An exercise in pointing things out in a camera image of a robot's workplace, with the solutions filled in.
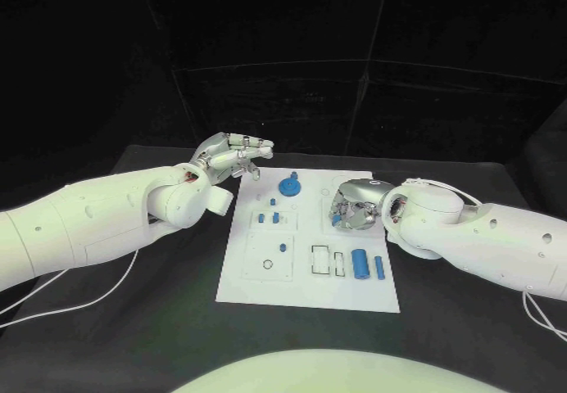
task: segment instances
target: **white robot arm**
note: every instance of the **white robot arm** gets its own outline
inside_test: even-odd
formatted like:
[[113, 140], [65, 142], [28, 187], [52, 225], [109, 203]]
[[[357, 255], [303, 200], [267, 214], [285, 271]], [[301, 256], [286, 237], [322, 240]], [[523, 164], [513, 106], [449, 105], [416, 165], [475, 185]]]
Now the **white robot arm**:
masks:
[[233, 194], [215, 184], [272, 158], [272, 141], [218, 133], [187, 164], [94, 178], [0, 212], [0, 291], [31, 278], [100, 264], [189, 228], [205, 210], [226, 215]]
[[329, 217], [347, 229], [370, 228], [381, 217], [389, 241], [410, 254], [430, 260], [443, 257], [497, 284], [567, 300], [563, 220], [481, 204], [456, 188], [420, 179], [409, 179], [399, 187], [371, 179], [344, 183]]

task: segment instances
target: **black backdrop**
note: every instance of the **black backdrop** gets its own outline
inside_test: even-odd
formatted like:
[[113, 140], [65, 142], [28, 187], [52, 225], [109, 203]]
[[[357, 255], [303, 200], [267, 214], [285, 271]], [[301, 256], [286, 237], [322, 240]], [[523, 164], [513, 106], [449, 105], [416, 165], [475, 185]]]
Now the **black backdrop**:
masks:
[[218, 131], [507, 162], [565, 99], [566, 25], [559, 0], [3, 0], [0, 209]]

